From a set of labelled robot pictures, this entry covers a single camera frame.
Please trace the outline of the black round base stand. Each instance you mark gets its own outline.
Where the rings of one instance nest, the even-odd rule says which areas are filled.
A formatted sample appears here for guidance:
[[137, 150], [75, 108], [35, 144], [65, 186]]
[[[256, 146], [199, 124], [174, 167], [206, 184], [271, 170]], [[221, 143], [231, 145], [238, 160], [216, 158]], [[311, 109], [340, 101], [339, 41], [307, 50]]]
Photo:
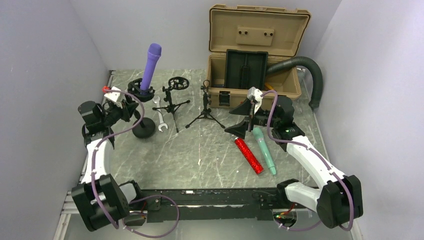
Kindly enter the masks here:
[[[142, 90], [142, 78], [137, 78], [131, 81], [127, 86], [127, 92], [135, 96], [140, 102], [145, 103], [152, 100], [155, 96], [153, 87], [148, 87], [147, 90]], [[143, 113], [134, 112], [137, 120], [141, 119], [140, 123], [132, 129], [132, 133], [139, 139], [150, 138], [156, 131], [156, 124], [151, 118], [146, 117], [145, 110]]]

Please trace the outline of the teal microphone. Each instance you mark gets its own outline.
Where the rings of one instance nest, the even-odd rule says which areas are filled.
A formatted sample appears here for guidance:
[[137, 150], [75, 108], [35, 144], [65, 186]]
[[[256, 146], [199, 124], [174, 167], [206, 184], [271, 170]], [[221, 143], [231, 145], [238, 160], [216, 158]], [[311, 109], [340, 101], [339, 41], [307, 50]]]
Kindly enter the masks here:
[[259, 145], [262, 156], [265, 160], [265, 163], [266, 163], [269, 171], [271, 172], [271, 174], [273, 176], [275, 176], [277, 174], [277, 170], [276, 170], [276, 167], [275, 167], [275, 164], [274, 164], [274, 160], [273, 160], [271, 153], [269, 151], [269, 148], [266, 144], [265, 136], [264, 136], [262, 130], [259, 127], [254, 127], [253, 130], [252, 130], [252, 133], [253, 133], [254, 139], [256, 140], [256, 142]]

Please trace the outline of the red glitter microphone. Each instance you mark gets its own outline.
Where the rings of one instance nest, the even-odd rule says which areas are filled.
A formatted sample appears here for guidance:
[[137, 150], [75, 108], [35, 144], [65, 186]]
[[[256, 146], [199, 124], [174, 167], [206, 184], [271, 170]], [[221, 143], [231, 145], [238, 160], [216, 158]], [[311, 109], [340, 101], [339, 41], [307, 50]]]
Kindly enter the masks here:
[[255, 157], [251, 149], [248, 147], [248, 145], [245, 143], [245, 141], [237, 136], [232, 136], [231, 139], [241, 152], [241, 154], [244, 156], [250, 167], [253, 169], [253, 171], [259, 175], [264, 171], [263, 166], [260, 164], [258, 159]]

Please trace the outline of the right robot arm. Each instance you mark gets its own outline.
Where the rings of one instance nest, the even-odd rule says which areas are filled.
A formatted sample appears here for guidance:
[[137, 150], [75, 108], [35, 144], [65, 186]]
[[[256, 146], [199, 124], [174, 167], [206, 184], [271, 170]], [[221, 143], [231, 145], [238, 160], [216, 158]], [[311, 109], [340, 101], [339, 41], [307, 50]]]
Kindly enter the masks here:
[[285, 180], [276, 187], [276, 203], [282, 208], [300, 204], [317, 213], [327, 228], [349, 231], [354, 219], [363, 215], [361, 182], [355, 175], [338, 170], [316, 150], [295, 123], [294, 112], [293, 101], [283, 95], [274, 98], [270, 110], [262, 109], [259, 100], [246, 98], [229, 112], [244, 116], [243, 121], [227, 127], [225, 132], [244, 139], [254, 126], [265, 127], [268, 137], [294, 157], [317, 185], [309, 187], [297, 179]]

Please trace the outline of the yellow tool in case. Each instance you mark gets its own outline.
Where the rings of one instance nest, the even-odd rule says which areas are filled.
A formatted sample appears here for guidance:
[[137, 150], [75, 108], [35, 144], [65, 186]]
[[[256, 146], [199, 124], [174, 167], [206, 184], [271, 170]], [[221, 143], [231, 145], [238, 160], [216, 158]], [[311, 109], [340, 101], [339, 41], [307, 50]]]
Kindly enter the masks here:
[[275, 89], [270, 85], [270, 84], [268, 84], [268, 83], [264, 83], [264, 87], [266, 88], [266, 89], [268, 89], [268, 90], [272, 90], [272, 91], [274, 91]]

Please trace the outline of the small black tripod stand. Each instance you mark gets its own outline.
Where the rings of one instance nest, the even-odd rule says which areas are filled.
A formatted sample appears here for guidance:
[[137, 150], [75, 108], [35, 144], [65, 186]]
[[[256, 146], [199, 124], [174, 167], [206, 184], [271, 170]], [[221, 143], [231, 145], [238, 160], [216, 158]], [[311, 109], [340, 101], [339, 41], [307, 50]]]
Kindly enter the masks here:
[[193, 119], [189, 124], [185, 126], [186, 129], [188, 129], [196, 120], [201, 120], [201, 119], [213, 120], [216, 123], [218, 123], [222, 129], [225, 128], [223, 124], [221, 124], [215, 117], [211, 115], [212, 110], [208, 107], [211, 104], [211, 100], [210, 100], [211, 95], [209, 94], [210, 85], [211, 85], [210, 80], [206, 79], [203, 81], [202, 86], [200, 87], [200, 89], [203, 91], [203, 96], [202, 96], [203, 109], [195, 119]]

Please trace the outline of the silver wrench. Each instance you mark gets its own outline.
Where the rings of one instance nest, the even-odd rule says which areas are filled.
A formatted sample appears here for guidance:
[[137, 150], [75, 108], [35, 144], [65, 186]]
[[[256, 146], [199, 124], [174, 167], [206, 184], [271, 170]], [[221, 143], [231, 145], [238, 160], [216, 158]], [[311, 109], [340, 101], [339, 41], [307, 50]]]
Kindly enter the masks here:
[[152, 99], [152, 101], [155, 104], [155, 107], [153, 107], [152, 109], [158, 113], [158, 118], [159, 118], [158, 130], [161, 133], [163, 133], [164, 132], [163, 128], [165, 128], [167, 130], [169, 127], [165, 123], [164, 118], [163, 118], [162, 109], [161, 109], [161, 98], [159, 96], [155, 96]]

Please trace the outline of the black shock mount tripod stand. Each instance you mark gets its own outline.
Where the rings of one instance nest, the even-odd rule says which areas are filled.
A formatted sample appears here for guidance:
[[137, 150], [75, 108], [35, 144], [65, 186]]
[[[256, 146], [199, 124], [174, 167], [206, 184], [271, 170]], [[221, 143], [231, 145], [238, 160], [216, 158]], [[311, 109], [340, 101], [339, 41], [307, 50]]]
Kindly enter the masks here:
[[172, 100], [171, 91], [173, 91], [173, 90], [176, 90], [176, 91], [185, 90], [189, 86], [190, 86], [190, 82], [187, 78], [182, 77], [182, 76], [175, 76], [175, 77], [172, 77], [168, 80], [168, 87], [165, 87], [165, 86], [162, 87], [162, 92], [165, 93], [165, 98], [163, 100], [168, 103], [168, 106], [163, 106], [163, 107], [161, 107], [161, 109], [166, 110], [167, 113], [172, 114], [172, 117], [173, 117], [173, 120], [174, 120], [174, 123], [175, 123], [175, 129], [176, 129], [177, 133], [179, 133], [179, 129], [178, 129], [175, 113], [181, 105], [188, 104], [191, 101], [186, 100], [182, 103], [174, 104], [173, 100]]

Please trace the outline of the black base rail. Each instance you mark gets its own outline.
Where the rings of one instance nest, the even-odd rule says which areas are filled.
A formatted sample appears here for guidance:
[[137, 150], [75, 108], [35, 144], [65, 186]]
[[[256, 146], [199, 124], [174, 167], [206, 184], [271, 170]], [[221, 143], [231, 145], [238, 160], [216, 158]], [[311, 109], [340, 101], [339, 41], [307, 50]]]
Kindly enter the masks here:
[[147, 223], [188, 220], [256, 219], [271, 221], [292, 207], [275, 187], [210, 189], [143, 189], [129, 204]]

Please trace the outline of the black tray insert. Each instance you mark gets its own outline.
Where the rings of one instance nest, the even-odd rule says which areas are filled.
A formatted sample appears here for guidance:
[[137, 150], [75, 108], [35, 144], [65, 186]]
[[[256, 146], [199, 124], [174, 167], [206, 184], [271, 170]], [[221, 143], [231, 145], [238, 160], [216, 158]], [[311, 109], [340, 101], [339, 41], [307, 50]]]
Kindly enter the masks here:
[[268, 62], [266, 51], [243, 51], [228, 49], [224, 87], [227, 89], [248, 90], [251, 87], [264, 87]]

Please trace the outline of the purple microphone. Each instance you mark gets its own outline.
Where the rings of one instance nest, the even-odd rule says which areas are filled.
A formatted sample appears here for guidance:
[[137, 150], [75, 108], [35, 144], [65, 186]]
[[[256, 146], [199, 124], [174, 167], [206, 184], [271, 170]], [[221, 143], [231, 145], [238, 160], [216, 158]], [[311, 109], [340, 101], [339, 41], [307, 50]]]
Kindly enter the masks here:
[[147, 62], [144, 68], [144, 74], [140, 84], [140, 90], [146, 92], [153, 78], [153, 74], [158, 60], [162, 55], [162, 47], [157, 43], [152, 43], [147, 51]]

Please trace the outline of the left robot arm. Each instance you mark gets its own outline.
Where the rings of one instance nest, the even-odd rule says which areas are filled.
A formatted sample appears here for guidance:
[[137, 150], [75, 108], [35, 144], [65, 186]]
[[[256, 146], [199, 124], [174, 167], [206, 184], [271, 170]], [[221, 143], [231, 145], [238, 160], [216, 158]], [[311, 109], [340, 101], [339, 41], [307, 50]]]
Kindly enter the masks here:
[[109, 155], [115, 148], [115, 138], [102, 105], [86, 101], [77, 110], [84, 120], [82, 136], [88, 155], [86, 172], [72, 188], [71, 197], [85, 227], [93, 232], [116, 225], [130, 209], [139, 209], [144, 196], [134, 181], [119, 185], [110, 174]]

